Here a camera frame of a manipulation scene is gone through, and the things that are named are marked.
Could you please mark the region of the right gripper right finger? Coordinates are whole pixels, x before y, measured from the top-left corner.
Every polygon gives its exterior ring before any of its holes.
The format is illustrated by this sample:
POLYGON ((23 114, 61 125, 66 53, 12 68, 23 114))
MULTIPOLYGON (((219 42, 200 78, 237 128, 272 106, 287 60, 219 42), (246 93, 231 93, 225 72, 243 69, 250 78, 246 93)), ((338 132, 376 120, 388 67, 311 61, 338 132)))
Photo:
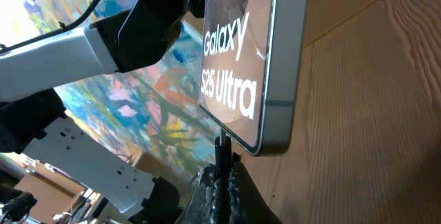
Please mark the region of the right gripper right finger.
POLYGON ((232 168, 228 179, 230 203, 229 224, 281 224, 271 211, 258 188, 240 161, 240 155, 232 153, 232 168))

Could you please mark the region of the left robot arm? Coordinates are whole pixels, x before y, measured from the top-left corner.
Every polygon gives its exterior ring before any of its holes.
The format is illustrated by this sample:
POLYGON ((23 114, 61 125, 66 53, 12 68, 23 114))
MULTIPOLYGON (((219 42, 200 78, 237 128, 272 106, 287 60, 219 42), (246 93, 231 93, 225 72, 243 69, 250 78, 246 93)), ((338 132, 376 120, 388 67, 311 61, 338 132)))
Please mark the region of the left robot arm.
POLYGON ((132 167, 97 143, 65 113, 55 87, 154 65, 178 39, 187 12, 205 0, 137 0, 134 7, 83 25, 1 47, 1 151, 49 163, 99 192, 131 223, 173 223, 178 190, 132 167))

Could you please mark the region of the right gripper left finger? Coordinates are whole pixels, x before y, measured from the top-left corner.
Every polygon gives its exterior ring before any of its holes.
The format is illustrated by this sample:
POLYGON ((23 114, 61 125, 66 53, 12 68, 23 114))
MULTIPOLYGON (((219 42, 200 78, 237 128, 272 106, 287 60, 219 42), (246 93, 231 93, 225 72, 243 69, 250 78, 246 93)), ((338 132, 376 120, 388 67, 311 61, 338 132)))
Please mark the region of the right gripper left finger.
POLYGON ((216 178, 216 167, 204 167, 196 178, 198 183, 191 201, 175 224, 218 223, 219 180, 216 178))

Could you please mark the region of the Samsung Galaxy smartphone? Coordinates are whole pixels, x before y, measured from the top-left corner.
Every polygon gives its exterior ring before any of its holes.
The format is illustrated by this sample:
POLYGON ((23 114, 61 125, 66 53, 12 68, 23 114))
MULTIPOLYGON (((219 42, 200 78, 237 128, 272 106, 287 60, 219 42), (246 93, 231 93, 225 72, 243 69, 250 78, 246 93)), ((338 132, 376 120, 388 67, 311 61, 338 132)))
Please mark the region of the Samsung Galaxy smartphone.
POLYGON ((200 107, 254 156, 291 143, 307 0, 205 0, 200 107))

